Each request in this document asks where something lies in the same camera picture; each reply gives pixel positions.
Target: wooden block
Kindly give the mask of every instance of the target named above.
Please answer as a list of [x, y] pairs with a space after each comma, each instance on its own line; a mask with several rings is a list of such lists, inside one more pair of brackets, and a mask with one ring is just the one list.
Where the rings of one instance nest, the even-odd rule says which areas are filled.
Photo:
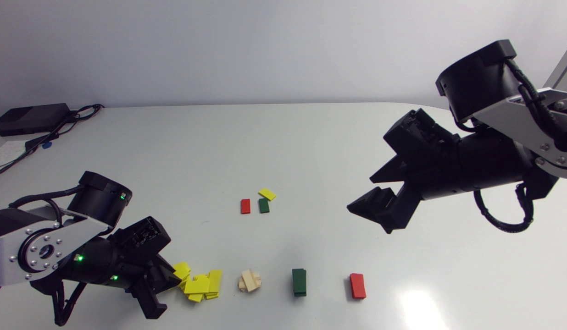
[[241, 214], [248, 215], [250, 213], [250, 199], [241, 200]]
[[249, 269], [242, 272], [242, 277], [243, 281], [245, 282], [247, 291], [251, 292], [259, 288], [257, 282], [255, 281], [255, 278], [253, 277], [253, 273]]
[[304, 268], [292, 269], [294, 281], [294, 296], [306, 297], [306, 270]]
[[273, 201], [273, 199], [275, 197], [277, 197], [276, 194], [274, 194], [273, 192], [271, 192], [269, 189], [267, 188], [263, 188], [259, 191], [259, 194], [265, 198], [267, 198], [269, 201]]
[[365, 283], [363, 281], [363, 274], [351, 274], [351, 292], [353, 292], [353, 299], [365, 299]]
[[269, 201], [267, 198], [260, 198], [259, 213], [269, 213]]
[[206, 294], [210, 288], [210, 279], [206, 274], [194, 276], [194, 280], [188, 280], [183, 287], [185, 294]]
[[242, 292], [246, 292], [246, 286], [245, 286], [245, 281], [243, 280], [243, 278], [239, 278], [239, 290], [241, 290]]
[[261, 276], [259, 276], [258, 272], [253, 272], [253, 278], [255, 279], [257, 286], [261, 286]]
[[188, 296], [189, 300], [195, 301], [196, 303], [201, 302], [203, 298], [204, 298], [204, 294], [191, 294]]
[[173, 267], [175, 269], [174, 275], [178, 276], [182, 280], [189, 276], [189, 272], [191, 271], [187, 263], [178, 263]]
[[210, 280], [210, 285], [208, 286], [208, 292], [216, 294], [218, 297], [218, 293], [220, 291], [220, 281], [222, 278], [222, 270], [220, 269], [213, 269], [208, 273], [208, 279]]

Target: yellow wooden block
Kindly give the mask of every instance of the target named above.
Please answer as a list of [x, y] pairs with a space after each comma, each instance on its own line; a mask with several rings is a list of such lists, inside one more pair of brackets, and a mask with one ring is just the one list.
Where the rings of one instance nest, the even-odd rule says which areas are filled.
[[220, 280], [222, 278], [222, 269], [213, 269], [208, 274], [208, 279], [210, 280], [210, 286], [208, 287], [208, 292], [218, 292], [220, 291]]
[[203, 298], [204, 298], [204, 294], [191, 294], [188, 296], [189, 300], [195, 301], [196, 303], [201, 302]]
[[269, 201], [273, 201], [273, 199], [277, 196], [276, 194], [274, 194], [273, 192], [271, 192], [269, 189], [267, 188], [263, 188], [259, 191], [259, 194], [265, 198], [267, 198]]
[[208, 293], [210, 287], [210, 280], [206, 274], [194, 276], [194, 280], [188, 280], [183, 287], [185, 294], [205, 294]]
[[187, 263], [178, 263], [173, 267], [175, 269], [174, 275], [178, 276], [182, 280], [189, 276], [189, 272], [191, 271]]

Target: black power supply box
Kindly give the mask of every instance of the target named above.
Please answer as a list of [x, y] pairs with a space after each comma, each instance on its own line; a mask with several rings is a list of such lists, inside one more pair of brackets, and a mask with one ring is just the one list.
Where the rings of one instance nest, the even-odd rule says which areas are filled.
[[51, 132], [69, 113], [65, 103], [17, 107], [0, 117], [0, 136]]

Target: black cable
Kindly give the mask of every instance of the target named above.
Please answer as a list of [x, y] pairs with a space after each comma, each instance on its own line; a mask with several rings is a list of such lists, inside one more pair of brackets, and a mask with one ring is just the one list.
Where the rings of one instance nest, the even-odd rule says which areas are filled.
[[487, 207], [483, 203], [483, 198], [481, 197], [481, 190], [476, 190], [473, 192], [473, 197], [475, 197], [475, 202], [477, 207], [481, 211], [481, 214], [489, 221], [489, 223], [493, 224], [499, 230], [503, 230], [505, 232], [515, 233], [527, 230], [528, 226], [533, 222], [533, 215], [534, 215], [534, 206], [533, 201], [526, 197], [524, 189], [526, 186], [524, 183], [521, 183], [516, 186], [516, 196], [518, 197], [518, 202], [520, 203], [520, 207], [524, 210], [524, 219], [520, 224], [508, 224], [504, 223], [489, 213]]
[[[71, 111], [70, 112], [70, 116], [66, 119], [64, 119], [61, 124], [57, 125], [57, 127], [55, 129], [53, 129], [49, 134], [47, 134], [46, 136], [44, 136], [41, 140], [39, 140], [35, 145], [33, 145], [31, 148], [27, 149], [21, 156], [17, 157], [16, 159], [14, 159], [13, 161], [9, 161], [8, 163], [4, 164], [4, 165], [0, 165], [0, 175], [6, 171], [8, 171], [11, 167], [13, 167], [15, 164], [17, 164], [18, 162], [20, 162], [22, 159], [28, 157], [29, 155], [31, 155], [32, 153], [34, 153], [34, 151], [41, 145], [44, 144], [45, 142], [48, 142], [51, 140], [51, 138], [55, 135], [55, 134], [59, 134], [59, 130], [61, 130], [61, 128], [63, 128], [64, 125], [69, 124], [69, 123], [73, 123], [74, 125], [72, 125], [72, 127], [70, 127], [70, 129], [66, 130], [65, 132], [63, 132], [64, 134], [69, 132], [78, 121], [85, 121], [87, 119], [92, 118], [96, 113], [98, 113], [104, 106], [96, 103], [96, 104], [92, 104], [89, 106], [85, 106], [80, 108], [77, 111]], [[89, 115], [85, 115], [84, 117], [80, 116], [80, 112], [82, 111], [86, 111], [88, 109], [94, 109], [94, 111], [92, 111]]]
[[73, 307], [78, 302], [78, 298], [86, 288], [86, 283], [78, 283], [76, 289], [73, 291], [72, 296], [65, 301], [65, 307], [63, 307], [63, 301], [65, 299], [63, 294], [63, 286], [61, 287], [61, 292], [57, 290], [57, 294], [53, 294], [53, 312], [55, 314], [55, 324], [58, 326], [64, 326], [72, 315]]
[[55, 219], [57, 219], [57, 222], [60, 225], [63, 225], [63, 221], [61, 219], [61, 209], [59, 209], [57, 203], [55, 203], [55, 201], [48, 198], [44, 199], [44, 201], [46, 201], [49, 205], [51, 205], [51, 208], [53, 208], [53, 212], [55, 213]]
[[73, 194], [79, 192], [83, 188], [84, 188], [84, 185], [80, 184], [78, 186], [75, 186], [74, 188], [70, 188], [70, 189], [67, 189], [67, 190], [60, 190], [59, 192], [45, 192], [44, 194], [28, 195], [28, 196], [21, 197], [21, 198], [15, 200], [15, 201], [13, 201], [11, 204], [8, 205], [8, 207], [13, 207], [13, 208], [17, 209], [17, 208], [21, 207], [21, 205], [25, 205], [25, 204], [30, 203], [32, 201], [47, 200], [47, 199], [59, 198], [59, 197], [63, 197], [63, 196], [70, 196], [70, 195], [73, 195]]
[[61, 136], [61, 135], [65, 134], [65, 133], [69, 132], [69, 131], [72, 130], [74, 127], [76, 127], [76, 125], [77, 125], [79, 122], [80, 122], [80, 121], [74, 121], [73, 124], [72, 124], [72, 126], [69, 127], [69, 129], [67, 129], [67, 130], [65, 130], [65, 131], [63, 131], [63, 132], [61, 132], [61, 133], [59, 133], [59, 135]]
[[464, 130], [469, 133], [479, 132], [480, 130], [484, 129], [484, 127], [481, 126], [467, 127], [463, 125], [463, 123], [458, 122], [457, 119], [455, 119], [455, 125], [457, 125], [457, 127], [459, 127], [460, 130]]
[[537, 92], [534, 85], [512, 59], [505, 59], [504, 61], [514, 77], [520, 82], [518, 91], [539, 128], [556, 143], [564, 144], [566, 138], [562, 134], [561, 125], [556, 121], [555, 115], [542, 103], [544, 96]]

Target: paper sheet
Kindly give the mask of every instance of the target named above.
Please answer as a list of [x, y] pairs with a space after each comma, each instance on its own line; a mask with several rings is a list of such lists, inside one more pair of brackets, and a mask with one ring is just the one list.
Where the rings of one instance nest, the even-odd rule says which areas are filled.
[[9, 161], [13, 161], [25, 152], [25, 142], [23, 141], [6, 141], [0, 147], [0, 165], [4, 165]]

